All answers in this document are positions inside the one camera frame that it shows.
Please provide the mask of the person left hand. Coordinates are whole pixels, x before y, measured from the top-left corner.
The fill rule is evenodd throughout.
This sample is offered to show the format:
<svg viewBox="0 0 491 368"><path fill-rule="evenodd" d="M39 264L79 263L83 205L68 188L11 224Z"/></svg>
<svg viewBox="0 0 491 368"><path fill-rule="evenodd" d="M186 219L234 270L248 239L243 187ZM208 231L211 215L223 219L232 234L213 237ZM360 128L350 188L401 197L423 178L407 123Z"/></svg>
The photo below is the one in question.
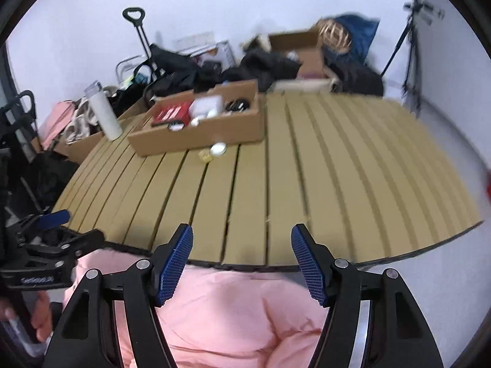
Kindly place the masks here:
<svg viewBox="0 0 491 368"><path fill-rule="evenodd" d="M1 299L0 312L2 321L17 319L17 312L6 298ZM31 326L36 331L37 339L40 342L45 342L52 333L52 311L50 297L46 291L37 291L31 314Z"/></svg>

